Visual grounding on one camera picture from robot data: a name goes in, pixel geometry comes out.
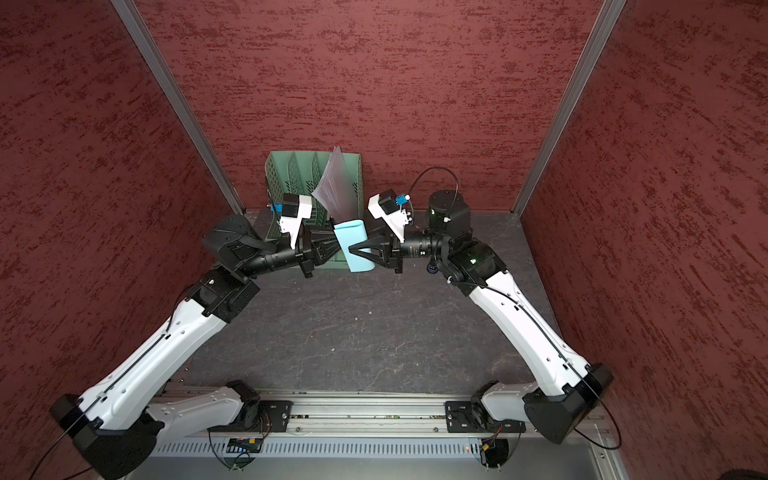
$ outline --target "ventilation grille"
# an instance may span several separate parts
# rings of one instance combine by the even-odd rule
[[[229,439],[214,438],[220,457],[236,457],[240,449],[225,451]],[[304,458],[474,458],[478,439],[290,439],[264,442],[261,457]],[[154,457],[205,457],[211,448],[207,438],[182,439],[152,452]]]

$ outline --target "black cable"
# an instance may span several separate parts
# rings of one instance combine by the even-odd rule
[[[509,455],[507,455],[507,462],[509,461],[509,459],[510,459],[510,458],[512,458],[512,454],[514,454],[514,453],[515,453],[515,450],[517,450],[517,449],[518,449],[518,445],[520,445],[520,437],[521,437],[522,435],[523,435],[523,431],[522,431],[522,430],[520,430],[520,431],[518,432],[518,440],[517,440],[517,442],[515,442],[515,447],[514,447],[512,450],[510,450],[510,451],[509,451]]]
[[[277,216],[277,206],[275,206],[275,200],[272,200],[272,192],[270,192],[269,184],[270,182],[264,178],[264,182],[266,183],[266,194],[270,198],[270,205],[272,205],[272,220],[270,221],[270,225],[266,229],[266,234],[264,235],[264,240],[266,240],[270,236],[270,231],[272,230],[272,226],[275,224],[275,218]]]
[[[216,449],[214,448],[214,441],[210,439],[210,429],[208,429],[208,443],[210,444],[210,450],[214,454],[214,457],[216,457],[216,460],[218,460],[219,463],[221,463],[221,465],[224,465],[225,467],[227,467],[227,470],[231,470],[232,467],[227,465],[227,463],[223,459],[219,458],[219,454],[216,453]]]
[[[246,458],[246,463],[240,467],[237,465],[237,461],[242,457],[243,455],[248,455],[248,458]],[[243,471],[243,468],[247,467],[251,462],[253,461],[253,458],[250,456],[250,452],[241,452],[235,459],[232,461],[232,468],[230,470],[240,470]]]
[[[69,431],[70,431],[70,430],[72,430],[72,427],[74,427],[75,425],[77,425],[77,424],[78,424],[78,422],[80,422],[80,419],[82,419],[82,418],[85,416],[85,414],[86,414],[86,413],[88,413],[88,411],[89,411],[90,409],[92,409],[92,408],[94,407],[94,405],[96,405],[96,403],[98,403],[98,401],[99,401],[99,400],[101,400],[101,397],[100,397],[100,396],[97,396],[97,397],[96,397],[96,400],[94,400],[94,401],[93,401],[93,403],[92,403],[92,404],[90,404],[90,405],[88,406],[88,408],[86,408],[86,409],[85,409],[85,411],[84,411],[84,412],[82,412],[82,413],[80,414],[80,416],[79,416],[79,417],[77,417],[77,418],[76,418],[76,420],[75,420],[74,422],[72,422],[72,424],[71,424],[71,425],[69,425],[69,427],[67,427],[67,428],[66,428],[66,430],[64,430],[64,432],[63,432],[61,435],[59,435],[59,436],[58,436],[58,438],[56,439],[56,441],[55,441],[55,442],[53,442],[53,445],[51,445],[51,447],[50,447],[48,450],[46,450],[46,451],[45,451],[45,453],[43,454],[43,456],[42,456],[42,457],[40,457],[40,460],[38,460],[38,463],[37,463],[37,465],[35,465],[35,468],[33,468],[33,469],[32,469],[32,473],[31,473],[31,474],[29,474],[29,479],[28,479],[28,480],[32,480],[32,479],[35,477],[35,474],[36,474],[36,473],[38,472],[38,470],[40,469],[40,465],[42,465],[42,464],[43,464],[43,461],[44,461],[44,460],[45,460],[45,459],[46,459],[46,458],[47,458],[47,457],[48,457],[48,456],[51,454],[51,452],[53,452],[53,449],[54,449],[54,448],[56,448],[56,445],[58,445],[58,443],[61,441],[61,439],[63,439],[63,438],[64,438],[64,437],[65,437],[65,436],[66,436],[66,435],[69,433]]]
[[[264,413],[264,416],[266,417],[266,433],[261,437],[262,440],[266,439],[266,436],[272,432],[272,421],[270,420],[270,416],[266,412]]]
[[[227,464],[227,463],[226,463],[226,462],[223,460],[223,458],[219,457],[219,455],[216,453],[216,449],[214,448],[214,441],[213,441],[213,440],[210,438],[210,429],[208,429],[208,443],[210,444],[210,450],[211,450],[211,451],[212,451],[212,453],[214,454],[214,457],[216,457],[216,460],[218,460],[218,461],[219,461],[219,463],[220,463],[221,465],[224,465],[224,467],[226,467],[226,468],[227,468],[227,470],[229,470],[229,471],[232,471],[232,470],[242,470],[242,469],[243,469],[243,467],[245,467],[245,466],[248,466],[248,465],[250,464],[250,461],[251,461],[251,460],[253,460],[253,458],[251,458],[251,456],[250,456],[250,452],[241,452],[241,453],[240,453],[240,454],[239,454],[237,457],[235,457],[235,459],[232,461],[232,465],[228,465],[228,464]],[[245,465],[243,465],[243,467],[239,467],[239,466],[237,466],[237,460],[239,460],[239,459],[240,459],[240,457],[242,457],[243,455],[248,455],[248,459],[247,459],[247,460],[248,460],[248,463],[247,463],[247,464],[245,464]]]
[[[413,184],[411,185],[411,188],[408,190],[408,196],[411,196],[411,193],[413,192],[413,188],[416,186],[416,184],[421,180],[421,178],[424,176],[425,173],[427,173],[430,170],[445,170],[448,173],[451,174],[453,177],[453,180],[456,181],[456,190],[453,192],[453,201],[451,201],[451,206],[448,208],[448,212],[445,214],[446,218],[451,217],[451,212],[453,211],[453,204],[456,203],[456,197],[458,196],[458,177],[456,177],[456,174],[454,174],[452,171],[450,171],[448,168],[445,167],[430,167],[424,170],[422,173],[419,174],[418,177],[413,181]],[[413,214],[413,205],[411,204],[411,214]]]
[[[72,480],[74,477],[77,477],[78,475],[83,475],[85,472],[88,472],[88,471],[90,471],[92,469],[93,469],[93,467],[88,467],[85,470],[81,470],[81,471],[75,473],[74,475],[69,475],[67,478],[62,478],[61,480]]]
[[[486,442],[493,442],[493,441],[495,441],[495,440],[496,440],[496,437],[498,437],[498,434],[499,434],[499,433],[501,433],[501,432],[502,432],[502,428],[501,428],[501,426],[499,426],[499,427],[498,427],[498,430],[496,430],[496,433],[494,433],[494,434],[493,434],[493,436],[492,436],[490,439],[485,439],[485,440],[483,440],[481,443],[486,443]]]
[[[176,297],[176,302],[174,303],[174,311],[172,312],[172,314],[170,315],[170,318],[168,319],[168,324],[167,324],[167,326],[165,327],[165,333],[168,333],[168,330],[170,330],[170,325],[171,325],[171,324],[173,323],[173,321],[174,321],[174,317],[176,316],[176,308],[178,308],[178,306],[179,306],[179,303],[180,303],[180,302],[181,302],[181,300],[182,300],[182,296],[186,295],[187,291],[188,291],[188,290],[189,290],[191,287],[192,287],[192,286],[191,286],[191,285],[189,285],[187,288],[185,288],[185,289],[184,289],[184,290],[183,290],[183,291],[182,291],[182,292],[179,294],[179,296],[177,296],[177,297]],[[40,469],[40,465],[42,465],[43,461],[44,461],[44,460],[45,460],[45,459],[46,459],[46,458],[47,458],[47,457],[48,457],[48,456],[51,454],[51,452],[53,452],[53,449],[54,449],[54,448],[56,447],[56,445],[57,445],[57,444],[58,444],[58,443],[61,441],[61,439],[63,439],[63,438],[64,438],[64,437],[65,437],[65,436],[66,436],[66,435],[69,433],[69,431],[70,431],[70,430],[72,430],[72,427],[74,427],[75,425],[77,425],[77,424],[78,424],[78,422],[80,422],[80,419],[82,419],[82,418],[85,416],[85,414],[86,414],[86,413],[88,413],[88,412],[89,412],[89,411],[90,411],[90,410],[91,410],[91,409],[92,409],[92,408],[93,408],[93,407],[94,407],[94,406],[95,406],[95,405],[96,405],[96,404],[97,404],[97,403],[98,403],[100,400],[102,400],[102,399],[106,399],[106,394],[107,394],[107,392],[109,392],[110,390],[112,390],[112,388],[113,388],[113,387],[114,387],[114,386],[115,386],[115,385],[116,385],[118,382],[120,382],[120,380],[122,380],[122,379],[123,379],[123,377],[124,377],[124,376],[125,376],[125,375],[126,375],[128,372],[130,372],[130,371],[131,371],[131,369],[133,369],[133,368],[136,366],[136,364],[137,364],[137,363],[139,363],[139,362],[141,361],[141,359],[143,359],[143,358],[144,358],[144,357],[145,357],[145,356],[146,356],[146,355],[147,355],[147,354],[148,354],[148,353],[149,353],[149,352],[150,352],[150,351],[151,351],[151,350],[152,350],[152,349],[153,349],[153,348],[154,348],[154,347],[155,347],[155,346],[156,346],[158,343],[160,343],[160,341],[161,341],[162,339],[164,339],[164,338],[167,338],[167,337],[165,336],[165,334],[164,334],[163,336],[159,337],[157,340],[155,340],[155,342],[154,342],[154,343],[153,343],[153,344],[152,344],[152,345],[151,345],[151,346],[150,346],[148,349],[146,349],[146,350],[144,351],[144,353],[142,353],[142,354],[139,356],[139,358],[137,358],[137,359],[136,359],[136,361],[135,361],[135,362],[133,362],[133,363],[131,364],[131,366],[129,366],[127,369],[125,369],[125,370],[124,370],[124,371],[123,371],[123,372],[122,372],[122,373],[119,375],[119,377],[117,377],[117,378],[116,378],[116,379],[115,379],[115,380],[114,380],[114,381],[113,381],[113,382],[112,382],[112,383],[111,383],[111,384],[110,384],[110,385],[109,385],[109,386],[108,386],[106,389],[104,389],[104,391],[103,391],[102,393],[99,393],[98,395],[96,395],[96,400],[94,400],[94,401],[93,401],[93,403],[92,403],[92,404],[90,404],[90,405],[88,406],[88,408],[86,408],[86,409],[85,409],[85,411],[84,411],[84,412],[82,412],[82,413],[80,414],[80,416],[79,416],[79,417],[77,417],[77,419],[76,419],[74,422],[72,422],[72,423],[69,425],[69,427],[67,427],[67,428],[66,428],[66,430],[64,430],[64,432],[63,432],[61,435],[59,435],[59,437],[56,439],[56,441],[55,441],[55,442],[53,442],[53,445],[51,445],[51,448],[49,448],[48,450],[46,450],[46,451],[45,451],[45,453],[43,454],[43,456],[42,456],[42,457],[40,457],[40,460],[38,460],[38,463],[37,463],[37,465],[35,465],[35,468],[34,468],[34,469],[32,469],[32,473],[29,475],[29,478],[28,478],[28,480],[32,480],[32,479],[35,477],[35,474],[36,474],[36,473],[38,472],[38,470]]]
[[[596,445],[596,446],[598,446],[598,447],[600,447],[602,449],[605,449],[605,450],[618,450],[618,449],[621,448],[621,443],[622,443],[621,429],[619,428],[619,424],[616,422],[616,418],[614,418],[614,415],[611,413],[610,409],[608,409],[608,407],[605,405],[605,402],[603,402],[603,400],[600,398],[598,393],[594,391],[592,386],[589,383],[587,383],[586,380],[584,380],[584,377],[581,376],[581,374],[571,365],[571,363],[568,361],[568,359],[565,358],[565,355],[563,355],[563,353],[560,351],[560,349],[557,347],[557,345],[554,344],[552,339],[549,337],[549,335],[547,335],[547,333],[544,331],[544,329],[541,327],[541,325],[538,324],[536,319],[517,300],[515,300],[514,298],[509,296],[507,293],[504,293],[502,291],[496,290],[492,286],[480,285],[479,283],[467,282],[467,281],[462,281],[462,282],[452,281],[451,283],[453,283],[453,284],[462,284],[463,283],[465,285],[474,285],[474,286],[478,286],[480,288],[485,288],[487,290],[491,290],[492,292],[496,292],[499,295],[504,296],[504,297],[510,299],[512,301],[512,303],[514,303],[514,305],[516,307],[518,307],[520,310],[522,310],[522,312],[525,315],[527,315],[529,319],[531,319],[531,321],[534,323],[534,325],[536,325],[536,327],[539,329],[539,331],[544,336],[544,338],[547,339],[549,344],[552,345],[552,348],[555,350],[555,352],[558,353],[560,358],[563,359],[563,361],[565,362],[565,365],[567,365],[568,368],[570,368],[573,371],[573,373],[575,373],[576,376],[578,376],[578,378],[592,391],[592,393],[594,394],[595,398],[598,400],[600,405],[605,409],[605,412],[608,414],[608,417],[611,418],[611,421],[613,422],[614,426],[616,427],[616,435],[618,436],[618,444],[616,446],[613,446],[613,447],[608,447],[606,445],[601,445],[601,444],[597,443],[596,441],[590,439],[584,433],[579,432],[576,428],[574,428],[574,432],[576,432],[577,434],[581,435],[585,439],[589,440],[589,442],[592,443],[593,445]]]
[[[245,233],[243,233],[243,232],[236,232],[234,230],[225,230],[223,228],[214,228],[213,231],[214,232],[219,232],[219,233],[234,233],[235,235],[245,235]]]

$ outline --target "red textured wall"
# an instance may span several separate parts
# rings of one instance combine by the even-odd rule
[[[107,0],[0,3],[0,477],[212,263],[227,203]],[[71,442],[36,477],[85,465]]]
[[[440,164],[473,208],[508,210],[602,2],[137,3],[247,207],[269,151],[338,144],[368,194]]]
[[[635,480],[768,471],[766,15],[627,2],[523,216]]]

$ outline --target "dark gray table surface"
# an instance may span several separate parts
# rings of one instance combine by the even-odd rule
[[[475,237],[504,260],[557,329],[518,219],[473,213]],[[404,272],[298,269],[260,276],[261,291],[202,345],[188,385],[245,380],[256,389],[470,394],[490,380],[533,380],[496,324],[424,260]]]

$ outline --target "mesh basket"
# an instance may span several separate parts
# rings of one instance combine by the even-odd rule
[[[352,182],[352,189],[357,197],[358,218],[362,218],[362,158],[360,154],[343,154],[344,166]],[[272,201],[283,202],[283,194],[310,195],[315,190],[328,164],[330,152],[326,151],[273,151],[266,159],[266,187]],[[328,212],[323,205],[312,197],[312,216],[304,223],[328,227]],[[267,240],[280,237],[277,222],[266,235]],[[317,268],[347,268],[344,253],[338,252],[331,260]]]

